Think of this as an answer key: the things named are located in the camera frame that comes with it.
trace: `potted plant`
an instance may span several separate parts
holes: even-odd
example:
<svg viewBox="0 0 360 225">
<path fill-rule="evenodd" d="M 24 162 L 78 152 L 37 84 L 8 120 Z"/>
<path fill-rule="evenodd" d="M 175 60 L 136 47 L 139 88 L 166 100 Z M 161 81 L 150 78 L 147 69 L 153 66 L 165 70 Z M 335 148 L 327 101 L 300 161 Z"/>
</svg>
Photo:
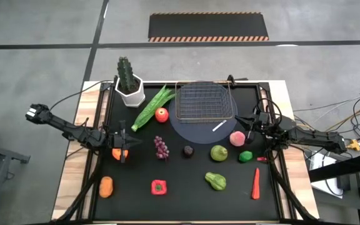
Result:
<svg viewBox="0 0 360 225">
<path fill-rule="evenodd" d="M 120 94 L 127 107 L 138 107 L 145 100 L 143 80 L 133 74 L 133 69 L 127 57 L 120 57 L 117 63 L 119 80 L 115 90 Z"/>
</svg>

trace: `black mat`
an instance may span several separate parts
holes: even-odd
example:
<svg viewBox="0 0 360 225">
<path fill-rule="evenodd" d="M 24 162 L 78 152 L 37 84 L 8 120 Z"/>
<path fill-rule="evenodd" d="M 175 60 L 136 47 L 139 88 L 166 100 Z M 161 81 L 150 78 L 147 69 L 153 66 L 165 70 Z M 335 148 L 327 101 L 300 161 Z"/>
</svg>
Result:
<svg viewBox="0 0 360 225">
<path fill-rule="evenodd" d="M 144 143 L 133 147 L 125 164 L 113 159 L 110 154 L 102 159 L 102 175 L 114 180 L 114 194 L 96 200 L 95 220 L 103 221 L 275 221 L 278 214 L 269 177 L 269 166 L 253 160 L 238 163 L 241 151 L 252 151 L 261 156 L 264 150 L 263 137 L 258 136 L 253 144 L 242 148 L 232 147 L 225 138 L 213 144 L 194 144 L 178 135 L 168 121 L 159 124 L 152 118 L 137 132 L 130 127 L 144 106 L 161 87 L 144 86 L 146 100 L 139 108 L 125 107 L 120 96 L 114 98 L 111 114 L 111 128 L 119 126 L 118 121 L 127 121 L 127 131 Z M 250 113 L 257 103 L 255 88 L 232 90 L 240 114 Z M 156 159 L 154 137 L 162 136 L 170 153 L 167 162 Z M 209 156 L 215 145 L 225 146 L 229 151 L 224 162 L 214 162 Z M 192 145 L 195 154 L 184 159 L 181 149 Z M 255 169 L 261 172 L 260 200 L 251 199 Z M 207 172 L 226 177 L 225 191 L 215 191 L 204 180 Z M 167 194 L 153 196 L 151 182 L 154 179 L 167 181 Z"/>
<path fill-rule="evenodd" d="M 260 12 L 154 13 L 149 41 L 268 41 Z"/>
</svg>

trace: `floor mat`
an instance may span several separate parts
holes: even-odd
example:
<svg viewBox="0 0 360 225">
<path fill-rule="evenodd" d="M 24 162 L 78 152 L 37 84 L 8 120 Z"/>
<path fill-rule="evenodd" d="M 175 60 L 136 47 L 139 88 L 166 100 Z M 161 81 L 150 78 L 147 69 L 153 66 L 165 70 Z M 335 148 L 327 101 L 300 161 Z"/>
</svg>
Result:
<svg viewBox="0 0 360 225">
<path fill-rule="evenodd" d="M 260 12 L 154 13 L 150 42 L 268 41 Z"/>
</svg>

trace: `cactus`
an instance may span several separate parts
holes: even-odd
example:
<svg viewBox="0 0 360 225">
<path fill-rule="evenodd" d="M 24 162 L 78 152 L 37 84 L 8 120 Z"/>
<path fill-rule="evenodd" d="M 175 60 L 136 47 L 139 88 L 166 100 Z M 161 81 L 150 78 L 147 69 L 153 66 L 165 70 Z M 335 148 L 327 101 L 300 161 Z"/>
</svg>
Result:
<svg viewBox="0 0 360 225">
<path fill-rule="evenodd" d="M 120 89 L 124 94 L 135 93 L 139 84 L 133 76 L 133 69 L 127 57 L 120 57 L 117 63 L 117 72 L 120 77 Z"/>
</svg>

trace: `green vegetable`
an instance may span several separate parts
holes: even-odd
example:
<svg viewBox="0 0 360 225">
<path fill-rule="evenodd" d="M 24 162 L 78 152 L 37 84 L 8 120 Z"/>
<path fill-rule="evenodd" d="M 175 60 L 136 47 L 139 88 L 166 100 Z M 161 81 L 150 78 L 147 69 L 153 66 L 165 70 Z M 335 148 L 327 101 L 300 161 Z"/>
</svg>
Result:
<svg viewBox="0 0 360 225">
<path fill-rule="evenodd" d="M 136 132 L 138 128 L 145 125 L 149 119 L 155 114 L 157 108 L 161 108 L 165 103 L 172 99 L 176 94 L 170 94 L 172 90 L 166 89 L 166 84 L 162 89 L 153 97 L 148 105 L 142 110 L 142 112 L 136 118 L 131 129 Z"/>
<path fill-rule="evenodd" d="M 216 161 L 224 161 L 228 157 L 228 150 L 223 146 L 213 146 L 211 157 Z"/>
<path fill-rule="evenodd" d="M 250 151 L 243 151 L 242 153 L 240 153 L 240 155 L 238 156 L 238 160 L 240 160 L 241 162 L 245 163 L 247 161 L 250 161 L 253 158 L 253 153 Z"/>
<path fill-rule="evenodd" d="M 217 191 L 223 191 L 226 188 L 226 178 L 220 174 L 207 172 L 205 174 L 205 180 L 211 183 L 212 188 Z"/>
</svg>

